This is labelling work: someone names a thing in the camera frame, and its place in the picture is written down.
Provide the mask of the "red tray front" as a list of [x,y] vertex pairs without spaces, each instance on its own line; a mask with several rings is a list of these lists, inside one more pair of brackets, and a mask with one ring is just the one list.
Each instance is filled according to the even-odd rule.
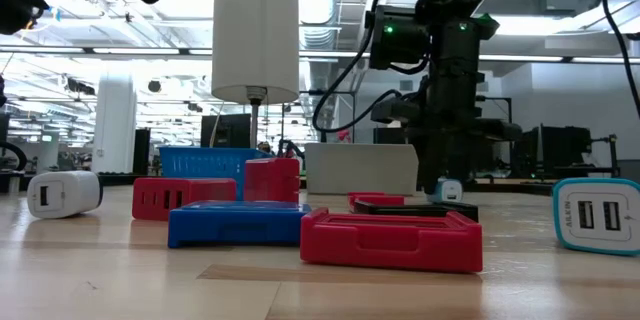
[[300,258],[308,263],[478,273],[483,229],[454,211],[444,216],[337,214],[301,218]]

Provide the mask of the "black tall box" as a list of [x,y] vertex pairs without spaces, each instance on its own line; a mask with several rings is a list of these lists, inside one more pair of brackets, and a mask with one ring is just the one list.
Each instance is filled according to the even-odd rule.
[[150,129],[137,129],[135,131],[132,172],[136,175],[148,174],[150,139]]

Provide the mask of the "white round column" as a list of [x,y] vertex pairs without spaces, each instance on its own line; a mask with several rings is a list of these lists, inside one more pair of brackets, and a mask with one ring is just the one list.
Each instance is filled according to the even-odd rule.
[[137,93],[131,74],[103,73],[97,93],[93,172],[129,173],[133,168]]

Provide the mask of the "black digital clock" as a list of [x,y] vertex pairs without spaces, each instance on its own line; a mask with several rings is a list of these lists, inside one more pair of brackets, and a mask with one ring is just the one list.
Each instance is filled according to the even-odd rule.
[[478,207],[463,203],[441,202],[414,205],[377,205],[357,200],[352,206],[352,212],[368,215],[423,217],[445,217],[448,212],[457,212],[475,222],[479,221]]

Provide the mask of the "white wall charger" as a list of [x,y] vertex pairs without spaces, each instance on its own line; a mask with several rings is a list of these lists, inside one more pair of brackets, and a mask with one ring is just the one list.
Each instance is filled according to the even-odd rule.
[[95,210],[103,199],[103,185],[91,171],[60,171],[36,175],[27,189],[32,216],[61,219]]

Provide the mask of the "white plastic bin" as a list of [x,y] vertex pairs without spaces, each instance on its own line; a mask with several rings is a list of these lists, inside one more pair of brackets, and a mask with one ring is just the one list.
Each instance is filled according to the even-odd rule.
[[418,159],[411,145],[309,143],[305,162],[311,194],[416,191]]

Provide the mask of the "white cylindrical lamp shade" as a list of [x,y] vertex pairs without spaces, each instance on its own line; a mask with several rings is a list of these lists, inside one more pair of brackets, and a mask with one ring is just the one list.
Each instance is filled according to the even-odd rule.
[[214,0],[212,95],[247,104],[299,97],[299,0]]

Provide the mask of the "black monitors on desk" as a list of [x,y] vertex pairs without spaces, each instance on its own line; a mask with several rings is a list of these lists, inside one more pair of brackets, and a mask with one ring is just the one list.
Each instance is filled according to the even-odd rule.
[[514,143],[512,169],[523,178],[586,177],[588,164],[583,155],[591,151],[588,128],[541,125],[524,132]]

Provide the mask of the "teal white small charger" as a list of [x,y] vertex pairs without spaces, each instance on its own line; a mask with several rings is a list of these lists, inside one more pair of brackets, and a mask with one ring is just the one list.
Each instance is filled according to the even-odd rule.
[[434,192],[428,196],[428,200],[436,203],[461,203],[463,201],[463,186],[458,180],[440,178]]

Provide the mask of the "small red tray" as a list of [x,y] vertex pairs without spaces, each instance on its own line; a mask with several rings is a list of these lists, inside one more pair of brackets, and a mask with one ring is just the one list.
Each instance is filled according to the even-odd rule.
[[355,213],[355,203],[361,200],[366,203],[382,206],[404,205],[405,197],[402,195],[390,195],[382,192],[350,192],[347,194],[349,210]]

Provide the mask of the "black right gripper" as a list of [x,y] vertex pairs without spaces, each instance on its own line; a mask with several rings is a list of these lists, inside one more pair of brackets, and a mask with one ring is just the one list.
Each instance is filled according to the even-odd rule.
[[[456,84],[425,77],[420,88],[407,96],[411,112],[407,120],[409,142],[418,155],[417,185],[433,194],[445,169],[443,160],[456,141],[512,142],[523,135],[522,128],[510,121],[483,118],[476,106],[475,83]],[[475,179],[466,160],[450,160],[447,178],[460,183]]]

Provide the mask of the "silver ventilation duct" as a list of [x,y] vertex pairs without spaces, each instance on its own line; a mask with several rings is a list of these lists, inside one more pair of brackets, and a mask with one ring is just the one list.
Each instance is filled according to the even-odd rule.
[[337,0],[299,0],[300,45],[305,50],[335,47]]

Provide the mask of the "teal white dual-port charger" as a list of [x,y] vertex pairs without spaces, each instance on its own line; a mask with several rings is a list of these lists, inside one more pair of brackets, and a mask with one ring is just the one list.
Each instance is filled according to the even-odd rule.
[[620,178],[568,178],[552,188],[554,229],[571,250],[640,256],[640,184]]

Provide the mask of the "red wall charger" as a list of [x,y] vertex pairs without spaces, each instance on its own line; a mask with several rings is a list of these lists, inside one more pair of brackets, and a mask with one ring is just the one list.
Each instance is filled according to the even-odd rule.
[[167,221],[171,210],[199,201],[235,201],[237,183],[228,178],[139,178],[133,185],[132,216]]
[[294,158],[263,158],[245,163],[244,201],[299,202],[300,169]]

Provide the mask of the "blue tray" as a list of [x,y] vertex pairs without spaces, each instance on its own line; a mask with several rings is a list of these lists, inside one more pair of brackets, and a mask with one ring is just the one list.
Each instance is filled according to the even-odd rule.
[[193,243],[295,244],[308,204],[201,201],[169,212],[168,247]]

